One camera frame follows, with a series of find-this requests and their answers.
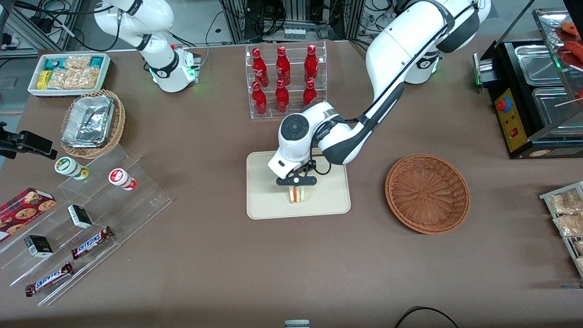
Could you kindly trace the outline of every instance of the red switch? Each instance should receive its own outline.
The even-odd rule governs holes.
[[[498,100],[498,102],[496,102],[496,109],[499,111],[504,111],[506,109],[506,107],[508,107],[508,103],[506,102],[506,100],[501,99]]]

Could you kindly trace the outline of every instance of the red soda bottle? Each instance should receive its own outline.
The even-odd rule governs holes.
[[[290,103],[290,94],[282,79],[278,80],[278,89],[275,90],[275,99],[278,101],[278,110],[280,113],[287,113]]]
[[[251,53],[253,54],[253,75],[255,75],[255,80],[259,81],[259,83],[265,88],[269,85],[267,65],[265,65],[265,61],[261,58],[261,51],[259,48],[254,48]]]
[[[282,79],[285,85],[290,85],[292,82],[292,73],[290,71],[290,60],[287,59],[286,47],[278,47],[278,61],[275,63],[278,69],[278,79]]]
[[[316,93],[316,90],[314,90],[314,80],[310,79],[305,84],[304,106],[308,106],[311,103],[315,103],[317,96],[318,96],[318,94]]]
[[[251,84],[253,88],[253,93],[251,97],[253,98],[253,103],[255,104],[255,110],[257,111],[257,115],[265,116],[267,115],[267,98],[265,97],[265,93],[261,90],[261,85],[257,81],[253,81]]]
[[[313,44],[308,46],[308,55],[304,61],[304,72],[304,80],[306,83],[310,79],[316,81],[318,78],[318,58],[316,57],[316,46]]]

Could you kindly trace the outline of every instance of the brown wicker basket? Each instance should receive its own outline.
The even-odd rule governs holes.
[[[427,154],[398,160],[387,174],[385,196],[403,224],[428,235],[452,231],[470,209],[462,175],[448,162]]]
[[[120,143],[121,135],[124,133],[124,124],[125,124],[125,109],[124,104],[121,103],[120,99],[117,95],[109,90],[99,90],[92,93],[88,93],[81,97],[97,97],[97,96],[108,96],[115,100],[115,108],[113,111],[113,118],[111,119],[111,128],[110,128],[110,137],[107,144],[102,148],[73,148],[68,147],[63,144],[61,141],[61,146],[65,150],[65,152],[71,156],[81,157],[85,159],[94,159],[97,158],[99,155],[102,155],[109,150],[113,149],[117,144]],[[65,114],[65,119],[63,119],[63,123],[61,124],[61,133],[65,133],[65,128],[67,126],[67,122],[69,121],[69,115],[71,115],[71,109],[73,108],[73,102],[71,106],[69,106],[69,110]]]

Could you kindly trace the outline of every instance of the table surface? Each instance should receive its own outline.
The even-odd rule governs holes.
[[[462,327],[581,327],[577,271],[538,195],[582,180],[583,159],[509,160],[486,92],[473,85],[478,37],[405,94],[347,165],[347,214],[254,221],[245,159],[275,150],[278,121],[249,117],[244,47],[211,49],[200,83],[162,92],[137,52],[111,53],[105,85],[125,105],[121,140],[174,202],[49,307],[0,276],[8,327],[392,327],[416,305]],[[364,52],[328,42],[328,100],[356,117],[373,91]],[[20,129],[53,141],[71,99],[30,97]],[[56,142],[59,154],[64,154]],[[427,236],[391,213],[383,185],[399,158],[430,153],[465,177],[466,221]],[[21,154],[0,172],[0,203],[65,180],[53,161]],[[445,321],[416,313],[402,327]]]

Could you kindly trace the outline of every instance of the red cookie box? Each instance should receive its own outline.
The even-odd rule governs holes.
[[[0,242],[48,211],[57,202],[49,194],[28,188],[0,206]]]

